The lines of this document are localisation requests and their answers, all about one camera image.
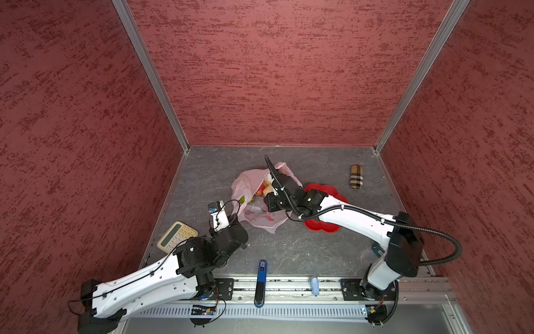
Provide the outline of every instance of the gray table surface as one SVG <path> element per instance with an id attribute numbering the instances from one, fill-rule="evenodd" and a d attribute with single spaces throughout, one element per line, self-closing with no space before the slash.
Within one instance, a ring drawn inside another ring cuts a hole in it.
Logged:
<path id="1" fill-rule="evenodd" d="M 156 226 L 147 263 L 165 256 L 155 242 L 177 220 L 198 230 L 200 235 L 207 235 L 207 205 L 229 200 L 231 184 L 244 170 L 266 169 L 264 155 L 274 164 L 286 162 L 304 186 L 329 184 L 351 204 L 380 213 L 398 213 L 378 159 L 370 148 L 194 146 L 167 212 Z M 361 189 L 349 187 L 353 164 L 363 169 Z M 266 259 L 271 275 L 363 276 L 368 265 L 376 260 L 370 248 L 373 242 L 345 228 L 328 234 L 311 231 L 303 223 L 286 221 L 275 234 L 270 234 L 247 222 L 242 225 L 249 235 L 249 247 L 238 250 L 225 267 L 214 270 L 214 275 L 257 274 L 259 260 Z"/>

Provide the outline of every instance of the pink plastic bag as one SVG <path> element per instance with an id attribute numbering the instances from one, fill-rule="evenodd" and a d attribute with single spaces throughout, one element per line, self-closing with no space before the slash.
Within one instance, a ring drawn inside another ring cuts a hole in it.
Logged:
<path id="1" fill-rule="evenodd" d="M 275 168 L 292 177 L 302 187 L 302 183 L 297 180 L 285 162 L 277 163 Z M 287 220 L 285 211 L 268 212 L 267 205 L 263 202 L 262 197 L 256 197 L 255 201 L 249 204 L 268 175 L 268 169 L 251 169 L 239 174 L 238 178 L 232 183 L 232 199 L 239 201 L 241 197 L 245 197 L 244 203 L 246 205 L 241 204 L 238 212 L 239 220 L 246 220 L 252 226 L 265 229 L 267 232 L 274 234 L 276 228 Z M 233 211 L 235 212 L 239 205 L 235 201 L 232 201 L 232 203 L 234 204 Z"/>

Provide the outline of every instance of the calculator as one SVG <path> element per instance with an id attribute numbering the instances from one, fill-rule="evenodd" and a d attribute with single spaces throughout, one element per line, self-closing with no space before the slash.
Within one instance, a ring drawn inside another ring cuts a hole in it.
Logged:
<path id="1" fill-rule="evenodd" d="M 158 248 L 170 253 L 176 245 L 191 237 L 198 237 L 199 232 L 186 224 L 177 221 L 171 225 L 163 237 L 158 241 Z"/>

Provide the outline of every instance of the robotic arm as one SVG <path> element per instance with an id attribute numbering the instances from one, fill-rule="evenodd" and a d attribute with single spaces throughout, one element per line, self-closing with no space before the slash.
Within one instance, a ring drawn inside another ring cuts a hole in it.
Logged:
<path id="1" fill-rule="evenodd" d="M 363 234 L 386 250 L 380 259 L 367 269 L 360 291 L 365 299 L 380 300 L 383 291 L 402 276 L 416 277 L 420 265 L 452 261 L 460 256 L 461 245 L 453 237 L 428 228 L 415 226 L 404 212 L 397 216 L 380 214 L 344 203 L 319 190 L 304 192 L 289 176 L 276 170 L 267 156 L 274 192 L 264 198 L 269 212 L 292 211 L 299 219 L 318 218 Z M 451 241 L 456 249 L 446 258 L 420 262 L 424 246 L 421 231 L 439 235 Z"/>
<path id="2" fill-rule="evenodd" d="M 209 209 L 217 222 L 210 239 L 189 238 L 163 259 L 123 278 L 83 283 L 85 312 L 78 317 L 78 333 L 109 333 L 119 321 L 158 304 L 215 293 L 211 271 L 223 267 L 238 248 L 245 249 L 248 234 L 241 224 L 229 223 L 224 206 L 212 203 Z"/>

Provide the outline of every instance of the red plate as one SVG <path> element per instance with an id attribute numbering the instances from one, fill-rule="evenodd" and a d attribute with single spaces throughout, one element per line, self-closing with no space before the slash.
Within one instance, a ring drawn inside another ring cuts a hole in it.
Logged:
<path id="1" fill-rule="evenodd" d="M 338 193 L 337 189 L 334 188 L 331 185 L 328 185 L 328 184 L 320 185 L 320 184 L 317 184 L 317 183 L 310 183 L 310 184 L 308 184 L 306 189 L 304 189 L 304 191 L 308 191 L 308 190 L 311 190 L 311 189 L 317 189 L 317 190 L 323 191 L 323 192 L 329 194 L 330 196 L 334 196 L 335 198 L 337 198 L 340 201 L 343 201 L 345 203 L 347 202 L 347 198 L 345 196 L 341 195 L 340 193 Z M 321 231 L 321 230 L 323 230 L 324 232 L 327 232 L 327 233 L 337 232 L 337 230 L 339 230 L 339 227 L 340 227 L 339 225 L 336 225 L 336 224 L 325 223 L 325 222 L 317 221 L 315 219 L 306 220 L 304 222 L 304 225 L 306 225 L 306 227 L 309 228 L 312 231 Z"/>

